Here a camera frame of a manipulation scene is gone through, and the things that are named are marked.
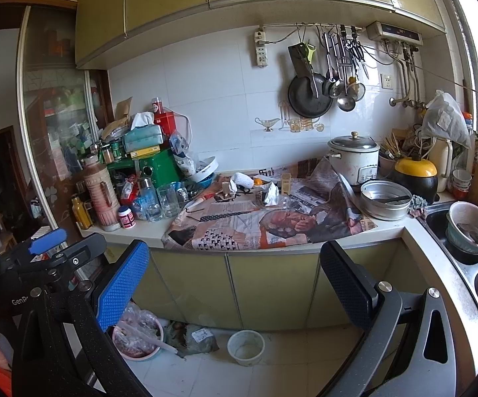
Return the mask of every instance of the person's hand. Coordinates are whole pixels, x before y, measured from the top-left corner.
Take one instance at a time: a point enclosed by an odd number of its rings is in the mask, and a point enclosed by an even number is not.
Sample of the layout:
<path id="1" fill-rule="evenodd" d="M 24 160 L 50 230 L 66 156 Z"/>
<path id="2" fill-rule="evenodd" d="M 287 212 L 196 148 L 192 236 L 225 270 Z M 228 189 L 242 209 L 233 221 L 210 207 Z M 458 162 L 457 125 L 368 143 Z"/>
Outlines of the person's hand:
<path id="1" fill-rule="evenodd" d="M 302 233 L 304 231 L 309 231 L 314 225 L 316 224 L 316 219 L 314 216 L 307 216 L 302 215 L 300 220 L 296 222 L 294 229 L 298 233 Z"/>

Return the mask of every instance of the glass cabinet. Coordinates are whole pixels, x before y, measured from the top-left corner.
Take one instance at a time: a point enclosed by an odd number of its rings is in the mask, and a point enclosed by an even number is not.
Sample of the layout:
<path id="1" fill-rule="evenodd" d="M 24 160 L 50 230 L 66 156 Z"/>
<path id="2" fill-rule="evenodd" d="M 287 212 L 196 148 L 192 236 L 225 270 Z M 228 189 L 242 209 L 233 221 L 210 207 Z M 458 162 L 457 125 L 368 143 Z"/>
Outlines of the glass cabinet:
<path id="1" fill-rule="evenodd" d="M 98 140 L 97 121 L 102 128 L 107 123 L 96 81 L 75 68 L 74 12 L 26 9 L 17 87 L 32 183 L 52 228 L 63 227 L 68 243 L 74 243 L 81 236 L 71 213 L 71 196 L 82 180 L 83 159 Z"/>

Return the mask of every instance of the pink thermos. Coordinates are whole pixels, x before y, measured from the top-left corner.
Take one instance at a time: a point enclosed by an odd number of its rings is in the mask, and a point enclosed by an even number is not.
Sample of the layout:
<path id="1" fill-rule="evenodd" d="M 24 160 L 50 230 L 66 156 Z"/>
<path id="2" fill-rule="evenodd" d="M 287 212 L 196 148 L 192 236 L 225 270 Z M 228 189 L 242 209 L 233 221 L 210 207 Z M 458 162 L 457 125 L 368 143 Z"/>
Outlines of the pink thermos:
<path id="1" fill-rule="evenodd" d="M 105 231 L 120 228 L 118 198 L 110 181 L 107 166 L 99 162 L 97 155 L 85 159 L 84 183 L 90 193 L 101 228 Z"/>

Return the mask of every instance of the rice cooker lid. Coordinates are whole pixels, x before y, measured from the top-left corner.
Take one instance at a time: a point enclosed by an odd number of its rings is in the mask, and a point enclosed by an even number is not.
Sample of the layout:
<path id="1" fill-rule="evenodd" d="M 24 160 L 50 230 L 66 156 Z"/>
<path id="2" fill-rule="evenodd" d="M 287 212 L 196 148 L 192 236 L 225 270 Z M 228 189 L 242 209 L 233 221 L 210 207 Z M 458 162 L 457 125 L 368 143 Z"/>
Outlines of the rice cooker lid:
<path id="1" fill-rule="evenodd" d="M 329 141 L 331 147 L 349 152 L 375 152 L 380 146 L 370 137 L 361 137 L 356 131 L 350 136 L 335 137 Z"/>

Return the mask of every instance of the newspaper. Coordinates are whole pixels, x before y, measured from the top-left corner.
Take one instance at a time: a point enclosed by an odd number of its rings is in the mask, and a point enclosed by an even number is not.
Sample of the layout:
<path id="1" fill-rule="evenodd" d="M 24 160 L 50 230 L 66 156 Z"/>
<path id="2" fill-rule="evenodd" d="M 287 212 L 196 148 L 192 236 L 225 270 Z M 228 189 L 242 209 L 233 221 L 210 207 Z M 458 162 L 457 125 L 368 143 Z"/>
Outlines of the newspaper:
<path id="1" fill-rule="evenodd" d="M 229 178 L 218 177 L 203 192 L 210 198 L 176 217 L 162 239 L 164 246 L 205 251 L 283 248 L 334 240 L 376 226 L 351 202 L 328 159 L 259 171 L 274 180 L 283 173 L 293 176 L 290 201 L 270 207 L 263 204 L 256 187 L 223 200 L 220 187 Z"/>

